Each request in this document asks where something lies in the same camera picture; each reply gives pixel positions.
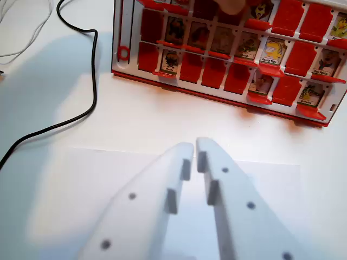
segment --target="cartoon character picture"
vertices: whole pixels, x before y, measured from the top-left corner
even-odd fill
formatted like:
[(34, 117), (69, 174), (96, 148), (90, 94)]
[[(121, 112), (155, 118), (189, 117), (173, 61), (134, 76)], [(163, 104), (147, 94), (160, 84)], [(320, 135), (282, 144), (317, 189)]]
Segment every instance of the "cartoon character picture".
[(248, 91), (266, 96), (271, 88), (272, 82), (273, 78), (271, 76), (255, 73), (254, 80), (249, 85)]
[(230, 54), (234, 41), (234, 35), (231, 29), (217, 27), (213, 37), (211, 51), (216, 53)]
[(268, 38), (259, 62), (279, 65), (286, 49), (287, 46), (284, 44), (284, 40)]
[(347, 38), (347, 14), (342, 12), (338, 14), (328, 38), (331, 40)]
[(270, 0), (262, 1), (256, 6), (250, 7), (250, 18), (261, 21), (268, 21), (273, 8), (273, 3)]
[(210, 30), (207, 28), (207, 24), (192, 22), (190, 27), (190, 35), (188, 38), (188, 45), (205, 49)]
[(176, 75), (177, 68), (178, 68), (177, 52), (164, 49), (160, 70), (165, 73)]
[(298, 103), (317, 107), (324, 95), (323, 85), (308, 82), (302, 93), (300, 94)]
[(259, 44), (260, 41), (257, 34), (243, 32), (235, 56), (253, 60), (255, 58), (256, 51), (259, 48)]
[(182, 45), (185, 31), (185, 24), (182, 19), (169, 17), (166, 27), (165, 41), (176, 45)]
[(323, 49), (313, 69), (313, 73), (332, 76), (340, 61), (341, 59), (337, 51)]

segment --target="white table surface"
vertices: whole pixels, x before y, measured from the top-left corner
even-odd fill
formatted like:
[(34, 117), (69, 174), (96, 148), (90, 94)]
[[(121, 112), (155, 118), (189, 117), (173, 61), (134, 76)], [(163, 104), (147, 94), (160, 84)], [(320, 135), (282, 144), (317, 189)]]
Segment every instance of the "white table surface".
[[(47, 12), (46, 0), (18, 0), (0, 24), (0, 53), (21, 49)], [(25, 221), (43, 169), (57, 163), (53, 154), (60, 147), (160, 154), (206, 136), (236, 160), (300, 165), (312, 243), (323, 259), (347, 258), (346, 100), (329, 127), (319, 128), (118, 78), (110, 73), (113, 1), (75, 0), (62, 15), (99, 31), (98, 105), (86, 120), (22, 145), (8, 160), (0, 172), (0, 219), (11, 221), (0, 228)], [(21, 136), (91, 105), (92, 36), (69, 29), (54, 11), (36, 42), (0, 66), (7, 74), (0, 82), (0, 156)], [(0, 243), (7, 235), (0, 231)]]

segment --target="game board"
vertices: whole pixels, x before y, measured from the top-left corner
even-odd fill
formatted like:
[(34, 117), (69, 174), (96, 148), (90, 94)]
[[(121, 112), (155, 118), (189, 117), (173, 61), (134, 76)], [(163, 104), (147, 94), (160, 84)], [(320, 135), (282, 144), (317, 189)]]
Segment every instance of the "game board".
[(344, 1), (116, 0), (112, 73), (328, 126), (347, 91)]

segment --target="white plastic grid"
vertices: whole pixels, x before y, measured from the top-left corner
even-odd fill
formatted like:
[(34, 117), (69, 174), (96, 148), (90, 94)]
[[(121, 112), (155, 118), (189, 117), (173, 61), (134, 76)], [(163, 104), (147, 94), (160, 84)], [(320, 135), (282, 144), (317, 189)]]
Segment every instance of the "white plastic grid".
[[(185, 89), (189, 89), (189, 90), (193, 90), (196, 92), (200, 92), (200, 93), (205, 93), (205, 94), (209, 94), (209, 95), (213, 95), (213, 96), (217, 96), (217, 97), (221, 97), (224, 99), (228, 99), (228, 100), (233, 100), (233, 101), (237, 101), (237, 102), (242, 102), (242, 103), (246, 103), (252, 106), (257, 106), (257, 107), (262, 107), (262, 108), (266, 108), (269, 110), (273, 110), (273, 111), (277, 111), (277, 112), (281, 112), (281, 113), (285, 113), (285, 114), (289, 114), (289, 115), (294, 115), (294, 116), (298, 116), (301, 118), (306, 118), (309, 120), (313, 120), (313, 121), (317, 121), (317, 122), (322, 122), (322, 123), (327, 123), (330, 121), (331, 117), (333, 116), (333, 113), (335, 112), (337, 106), (339, 105), (339, 103), (341, 102), (346, 90), (347, 90), (347, 86), (345, 84), (341, 84), (341, 83), (326, 83), (326, 82), (321, 82), (321, 81), (317, 81), (317, 80), (313, 80), (311, 79), (311, 75), (312, 75), (312, 69), (313, 66), (316, 64), (319, 54), (322, 51), (322, 49), (328, 49), (328, 50), (334, 50), (339, 52), (340, 58), (341, 58), (341, 62), (335, 72), (335, 74), (333, 75), (334, 77), (338, 77), (340, 79), (343, 80), (347, 80), (347, 74), (345, 71), (346, 70), (346, 66), (345, 66), (345, 61), (346, 61), (346, 57), (344, 56), (344, 50), (341, 50), (339, 48), (336, 47), (332, 47), (332, 46), (328, 46), (326, 45), (327, 43), (327, 36), (330, 33), (330, 30), (333, 26), (333, 23), (335, 21), (335, 18), (337, 17), (339, 11), (343, 11), (343, 10), (336, 10), (334, 9), (332, 12), (333, 18), (332, 21), (330, 23), (330, 26), (325, 34), (325, 36), (323, 37), (323, 40), (321, 43), (317, 43), (317, 42), (312, 42), (312, 41), (308, 41), (308, 40), (302, 40), (299, 39), (299, 35), (300, 35), (300, 27), (305, 19), (307, 10), (310, 6), (309, 3), (303, 3), (303, 8), (304, 8), (304, 13), (303, 16), (300, 20), (298, 29), (296, 30), (295, 34), (293, 37), (290, 36), (285, 36), (285, 35), (279, 35), (279, 34), (275, 34), (272, 33), (271, 30), (272, 28), (266, 30), (266, 31), (258, 31), (258, 30), (253, 30), (253, 29), (248, 29), (248, 28), (244, 28), (244, 24), (246, 22), (246, 20), (248, 19), (248, 12), (245, 12), (243, 18), (240, 21), (240, 24), (238, 26), (236, 25), (230, 25), (230, 24), (224, 24), (224, 23), (219, 23), (218, 17), (217, 15), (214, 17), (214, 19), (212, 21), (209, 20), (204, 20), (204, 19), (200, 19), (200, 18), (195, 18), (192, 16), (193, 14), (193, 6), (194, 6), (194, 0), (190, 1), (190, 8), (189, 8), (189, 12), (187, 16), (182, 16), (182, 15), (178, 15), (178, 14), (172, 14), (172, 13), (168, 13), (166, 10), (164, 11), (158, 11), (163, 15), (163, 30), (162, 30), (162, 37), (161, 40), (164, 40), (165, 37), (165, 32), (166, 32), (166, 25), (167, 25), (167, 21), (168, 21), (168, 17), (177, 17), (177, 18), (181, 18), (186, 20), (186, 30), (185, 30), (185, 35), (184, 35), (184, 39), (183, 39), (183, 44), (185, 45), (188, 42), (188, 37), (189, 37), (189, 33), (190, 33), (190, 26), (192, 22), (200, 22), (200, 23), (205, 23), (209, 26), (210, 29), (210, 34), (209, 34), (209, 39), (207, 41), (207, 47), (206, 50), (204, 52), (204, 54), (197, 54), (195, 52), (191, 52), (188, 50), (183, 49), (176, 49), (176, 48), (172, 48), (172, 47), (168, 47), (165, 45), (161, 45), (161, 44), (156, 44), (156, 43), (150, 43), (150, 42), (145, 42), (147, 44), (153, 44), (156, 45), (159, 49), (159, 59), (158, 59), (158, 64), (157, 64), (157, 68), (156, 68), (156, 72), (159, 71), (160, 69), (160, 64), (162, 61), (162, 52), (163, 49), (168, 49), (168, 50), (173, 50), (176, 51), (180, 61), (182, 61), (184, 52), (187, 53), (193, 53), (196, 55), (200, 55), (201, 58), (203, 59), (203, 66), (201, 69), (201, 74), (200, 74), (200, 78), (198, 80), (198, 82), (196, 84), (194, 83), (190, 83), (190, 82), (186, 82), (186, 81), (182, 81), (179, 79), (180, 77), (180, 72), (181, 72), (181, 65), (182, 63), (179, 63), (178, 66), (178, 70), (177, 70), (177, 75), (174, 79), (167, 79), (167, 78), (163, 78), (157, 75), (153, 75), (149, 72), (146, 71), (141, 71), (138, 70), (137, 68), (137, 64), (138, 64), (138, 48), (139, 48), (139, 42), (141, 42), (141, 35), (140, 35), (140, 27), (141, 27), (141, 21), (142, 21), (142, 10), (143, 10), (143, 6), (138, 3), (137, 1), (132, 1), (132, 0), (123, 0), (123, 10), (129, 10), (129, 8), (133, 8), (133, 27), (132, 27), (132, 33), (131, 33), (131, 46), (130, 47), (130, 60), (129, 62), (127, 61), (118, 61), (117, 59), (117, 49), (118, 49), (118, 37), (119, 37), (119, 19), (117, 19), (117, 17), (119, 17), (120, 14), (120, 7), (121, 7), (121, 0), (116, 1), (116, 9), (115, 9), (115, 26), (114, 26), (114, 46), (113, 46), (113, 64), (112, 64), (112, 69), (115, 71), (119, 71), (119, 72), (123, 72), (123, 73), (127, 73), (127, 74), (131, 74), (134, 76), (138, 76), (138, 77), (142, 77), (145, 79), (149, 79), (149, 80), (154, 80), (157, 82), (161, 82), (161, 83), (165, 83), (165, 84), (169, 84), (169, 85), (173, 85), (173, 86), (177, 86), (177, 87), (181, 87), (181, 88), (185, 88)], [(273, 22), (276, 13), (277, 13), (277, 8), (279, 5), (279, 1), (278, 0), (272, 0), (274, 7), (272, 9), (272, 12), (270, 14), (269, 17), (269, 22), (270, 24)], [(224, 27), (224, 28), (230, 28), (232, 29), (232, 32), (235, 36), (234, 38), (234, 42), (232, 45), (232, 49), (230, 52), (230, 59), (225, 60), (222, 58), (218, 58), (218, 57), (211, 57), (208, 55), (208, 51), (210, 49), (211, 43), (213, 41), (213, 37), (214, 37), (214, 32), (216, 27)], [(128, 40), (128, 35), (129, 35), (129, 28), (127, 26), (124, 26), (124, 23), (122, 23), (122, 30), (121, 30), (121, 43), (122, 45), (127, 46), (126, 44), (123, 44), (126, 40)], [(226, 80), (226, 77), (228, 75), (228, 70), (230, 67), (231, 62), (233, 62), (234, 59), (234, 54), (235, 51), (237, 49), (237, 46), (239, 45), (239, 41), (240, 41), (240, 37), (241, 37), (241, 33), (245, 31), (248, 33), (254, 33), (258, 35), (258, 38), (261, 40), (260, 46), (258, 48), (258, 51), (256, 53), (256, 57), (254, 59), (254, 62), (256, 64), (259, 63), (259, 58), (262, 54), (262, 51), (264, 49), (264, 46), (266, 44), (266, 40), (268, 37), (273, 37), (273, 38), (278, 38), (278, 39), (282, 39), (285, 41), (285, 44), (287, 45), (287, 50), (285, 52), (285, 55), (281, 61), (280, 64), (280, 69), (284, 72), (285, 70), (285, 64), (287, 62), (287, 59), (290, 55), (290, 52), (293, 48), (293, 45), (295, 43), (295, 41), (302, 41), (302, 42), (307, 42), (307, 43), (311, 43), (314, 44), (316, 46), (316, 57), (314, 59), (314, 61), (312, 62), (311, 68), (308, 70), (306, 76), (298, 76), (298, 75), (294, 75), (294, 74), (289, 74), (289, 73), (285, 73), (286, 75), (290, 75), (290, 76), (294, 76), (294, 77), (298, 77), (300, 78), (300, 84), (301, 84), (301, 89), (297, 95), (297, 98), (295, 99), (295, 101), (293, 102), (293, 105), (291, 107), (288, 106), (284, 106), (281, 104), (277, 104), (277, 103), (273, 103), (272, 105), (263, 105), (260, 103), (255, 103), (255, 102), (251, 102), (247, 99), (247, 93), (248, 93), (248, 88), (249, 85), (253, 79), (254, 73), (257, 70), (256, 68), (249, 68), (250, 69), (250, 77), (248, 79), (248, 83), (245, 87), (245, 90), (243, 91), (242, 95), (236, 94), (236, 93), (232, 93), (232, 92), (227, 92), (224, 91), (224, 83)], [(202, 81), (202, 75), (204, 72), (204, 66), (205, 66), (205, 62), (206, 62), (206, 58), (212, 58), (212, 59), (219, 59), (219, 60), (223, 60), (225, 62), (225, 66), (226, 66), (226, 71), (225, 71), (225, 75), (223, 78), (223, 81), (219, 87), (219, 89), (214, 89), (214, 88), (210, 88), (210, 87), (206, 87), (201, 85), (201, 81)], [(268, 92), (267, 98), (269, 100), (272, 100), (272, 95), (273, 92), (275, 90), (275, 87), (279, 81), (279, 78), (277, 77), (273, 77), (274, 81), (272, 83), (272, 86)], [(296, 110), (296, 106), (297, 106), (297, 101), (299, 99), (299, 96), (302, 92), (302, 90), (304, 89), (304, 87), (306, 86), (307, 81), (310, 82), (314, 82), (314, 83), (320, 83), (323, 84), (325, 86), (325, 93), (324, 96), (322, 97), (319, 105), (318, 105), (318, 109), (319, 111), (325, 115), (327, 118), (324, 121), (320, 121), (320, 120), (316, 120), (316, 119), (312, 119), (312, 118), (307, 118), (305, 116), (303, 116), (302, 114), (300, 114), (297, 110)]]

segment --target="white paper sheet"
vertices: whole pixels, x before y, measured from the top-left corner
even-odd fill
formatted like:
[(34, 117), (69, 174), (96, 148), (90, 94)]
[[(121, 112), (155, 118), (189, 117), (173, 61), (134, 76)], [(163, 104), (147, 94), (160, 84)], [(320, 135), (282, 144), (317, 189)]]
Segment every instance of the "white paper sheet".
[[(112, 196), (156, 155), (70, 148), (50, 155), (36, 183), (28, 212), (25, 243), (35, 245), (26, 259), (73, 259), (84, 245)], [(264, 200), (298, 238), (305, 217), (300, 201), (300, 167), (237, 162), (250, 176)], [(21, 197), (12, 198), (12, 203)], [(164, 260), (218, 259), (213, 208), (205, 202), (203, 174), (192, 166), (191, 180), (183, 184), (179, 214), (170, 217)], [(11, 223), (11, 218), (2, 223)], [(0, 256), (28, 246), (7, 234), (10, 247)]]

